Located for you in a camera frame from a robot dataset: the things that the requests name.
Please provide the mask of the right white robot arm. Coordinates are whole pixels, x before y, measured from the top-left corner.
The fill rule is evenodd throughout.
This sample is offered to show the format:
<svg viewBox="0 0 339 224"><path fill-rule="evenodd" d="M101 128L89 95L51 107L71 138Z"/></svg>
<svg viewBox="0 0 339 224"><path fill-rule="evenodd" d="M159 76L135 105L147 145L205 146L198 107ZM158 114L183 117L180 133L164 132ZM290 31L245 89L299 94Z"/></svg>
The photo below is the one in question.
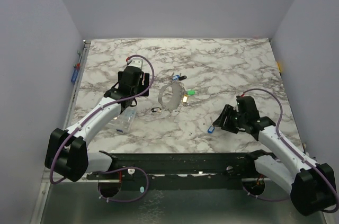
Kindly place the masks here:
<svg viewBox="0 0 339 224"><path fill-rule="evenodd" d="M268 177L289 194L299 213L308 216L317 211L329 213L329 207L338 210L333 169L307 156L278 129L277 123L260 116L251 96L238 96L236 107L225 105L212 125L234 134L243 130L273 153L246 161L244 173Z"/></svg>

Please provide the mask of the steel key organizer plate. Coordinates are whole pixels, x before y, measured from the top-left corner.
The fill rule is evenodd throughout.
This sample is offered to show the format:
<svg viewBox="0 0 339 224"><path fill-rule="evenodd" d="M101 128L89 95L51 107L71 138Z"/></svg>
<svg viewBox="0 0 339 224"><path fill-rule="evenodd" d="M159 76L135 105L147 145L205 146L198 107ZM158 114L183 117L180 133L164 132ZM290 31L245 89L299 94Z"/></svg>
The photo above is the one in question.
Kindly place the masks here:
<svg viewBox="0 0 339 224"><path fill-rule="evenodd" d="M174 111L182 102L185 89L182 83L171 82L163 86L158 94L158 102L162 109L166 111Z"/></svg>

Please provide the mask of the yellow tag key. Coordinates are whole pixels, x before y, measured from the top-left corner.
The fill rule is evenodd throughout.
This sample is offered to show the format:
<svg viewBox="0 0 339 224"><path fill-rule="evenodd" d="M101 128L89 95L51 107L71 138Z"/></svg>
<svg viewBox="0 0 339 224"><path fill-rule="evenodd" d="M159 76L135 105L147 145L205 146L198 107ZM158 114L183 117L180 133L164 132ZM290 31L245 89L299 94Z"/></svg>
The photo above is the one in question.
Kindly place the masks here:
<svg viewBox="0 0 339 224"><path fill-rule="evenodd" d="M183 96L182 104L183 104L183 106L187 106L188 105L188 96L187 95Z"/></svg>

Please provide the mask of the black tag key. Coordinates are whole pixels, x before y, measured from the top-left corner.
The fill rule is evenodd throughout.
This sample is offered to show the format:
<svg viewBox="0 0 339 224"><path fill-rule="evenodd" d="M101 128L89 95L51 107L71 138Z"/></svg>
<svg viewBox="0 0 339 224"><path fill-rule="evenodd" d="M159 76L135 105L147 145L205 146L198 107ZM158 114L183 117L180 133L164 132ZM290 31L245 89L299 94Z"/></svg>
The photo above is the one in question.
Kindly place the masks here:
<svg viewBox="0 0 339 224"><path fill-rule="evenodd" d="M187 76L180 76L180 77L178 78L179 81L182 81L182 80L185 80L185 79L187 79Z"/></svg>

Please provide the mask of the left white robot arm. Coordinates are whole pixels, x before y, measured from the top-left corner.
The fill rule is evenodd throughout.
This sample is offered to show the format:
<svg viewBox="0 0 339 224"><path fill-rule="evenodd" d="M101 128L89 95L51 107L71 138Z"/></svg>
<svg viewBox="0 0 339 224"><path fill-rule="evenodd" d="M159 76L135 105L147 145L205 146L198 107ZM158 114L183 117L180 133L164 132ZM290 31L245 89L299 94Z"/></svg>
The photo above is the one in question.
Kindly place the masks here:
<svg viewBox="0 0 339 224"><path fill-rule="evenodd" d="M66 129L56 128L50 135L44 165L50 170L51 184L65 179L77 182L84 174L100 173L110 179L117 166L111 154L89 153L94 137L140 96L148 96L155 73L145 73L141 65L129 64L118 73L118 82L107 90L98 104L81 120Z"/></svg>

